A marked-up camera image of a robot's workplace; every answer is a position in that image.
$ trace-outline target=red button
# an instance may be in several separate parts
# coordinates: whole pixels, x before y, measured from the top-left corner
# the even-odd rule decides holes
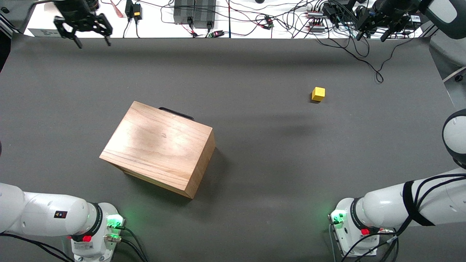
[[[361,234],[363,234],[363,235],[369,235],[370,232],[369,232],[369,230],[368,230],[367,228],[363,228],[363,229],[361,229]]]

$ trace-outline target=wooden box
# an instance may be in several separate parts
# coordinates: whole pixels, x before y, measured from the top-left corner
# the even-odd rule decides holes
[[[100,158],[192,199],[214,149],[212,127],[135,101]]]

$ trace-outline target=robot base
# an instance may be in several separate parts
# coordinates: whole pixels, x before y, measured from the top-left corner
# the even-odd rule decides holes
[[[104,240],[106,235],[119,236],[121,230],[109,227],[109,216],[114,215],[121,219],[120,225],[124,226],[124,219],[118,214],[117,209],[109,203],[99,203],[102,209],[102,224],[97,233],[92,236],[91,242],[75,242],[71,240],[71,248],[76,262],[110,262],[117,244]]]
[[[349,249],[364,236],[354,224],[350,215],[350,206],[354,198],[345,198],[338,202],[336,209],[329,215],[330,222],[340,221],[339,224],[333,225],[334,235],[342,256],[348,253]],[[369,249],[379,244],[379,236],[375,235],[361,241],[351,250],[347,257],[361,256]],[[377,249],[367,255],[377,255]]]

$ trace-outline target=yellow block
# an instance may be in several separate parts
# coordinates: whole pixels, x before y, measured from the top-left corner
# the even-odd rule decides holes
[[[322,101],[325,97],[325,88],[322,87],[315,87],[312,91],[311,99],[314,101]]]

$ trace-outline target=table surface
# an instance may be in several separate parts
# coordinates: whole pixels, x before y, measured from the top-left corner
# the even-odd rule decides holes
[[[370,43],[379,65],[400,41]],[[114,204],[151,261],[330,262],[326,215],[339,200],[455,168],[441,139],[454,108],[428,39],[397,48],[381,85],[313,40],[83,44],[14,37],[0,74],[1,182]],[[315,86],[326,88],[319,104]],[[135,100],[213,127],[217,149],[194,200],[98,158]],[[465,233],[409,228],[397,261],[461,261]],[[2,262],[52,261],[17,240],[0,246]],[[120,245],[114,262],[127,261],[137,259]]]
[[[372,6],[375,0],[369,0],[363,4],[367,6],[368,4]],[[115,4],[118,6],[119,10],[123,13],[124,18],[118,18],[113,6],[110,4],[110,0],[100,0],[100,8],[97,10],[97,14],[105,14],[109,23],[113,27],[112,38],[123,38],[123,32],[128,24],[126,15],[124,15],[125,9],[125,0],[116,0]],[[134,21],[128,25],[126,30],[125,38],[190,38],[191,35],[187,30],[189,27],[187,25],[176,25],[173,24],[173,3],[171,1],[160,2],[154,0],[145,0],[139,1],[143,9],[143,19],[138,24],[138,34],[136,34],[136,26]],[[254,0],[235,0],[230,1],[230,12],[228,11],[228,1],[227,0],[218,0],[216,7],[216,16],[215,16],[215,30],[223,30],[225,32],[232,32],[231,38],[349,38],[350,32],[346,27],[340,26],[338,29],[334,28],[329,30],[329,32],[316,33],[316,34],[307,34],[307,30],[303,29],[303,32],[300,32],[299,29],[302,29],[303,25],[307,23],[308,19],[305,17],[306,3],[309,3],[310,6],[316,7],[320,6],[323,2],[319,0],[310,0],[308,2],[303,2],[300,0],[267,0],[263,4],[257,4]],[[296,5],[302,6],[297,9],[296,12],[290,15],[282,15],[290,11]],[[277,16],[274,18],[274,28],[272,30],[266,30],[257,27],[256,23],[251,22],[250,20],[263,19],[264,16],[260,14],[268,14],[271,17]],[[51,29],[56,30],[55,25],[53,24],[54,17],[58,15],[61,16],[60,12],[54,7],[53,3],[41,4],[38,5],[28,23],[27,28],[36,28],[36,29]],[[286,21],[287,24],[295,27],[295,29],[287,30],[284,28],[284,24],[278,22],[276,19],[281,21]],[[325,19],[325,22],[322,22],[326,27],[333,27],[332,23]],[[205,35],[207,29],[194,29],[194,31],[199,35]],[[422,30],[419,28],[415,33],[410,34],[409,37],[419,37],[422,33]],[[33,36],[29,30],[25,32],[26,35]],[[351,33],[353,36],[357,34],[356,31]],[[95,32],[77,32],[76,35],[80,38],[101,38],[102,36]],[[372,38],[380,38],[380,34],[374,34]],[[229,33],[226,33],[223,37],[229,37]]]

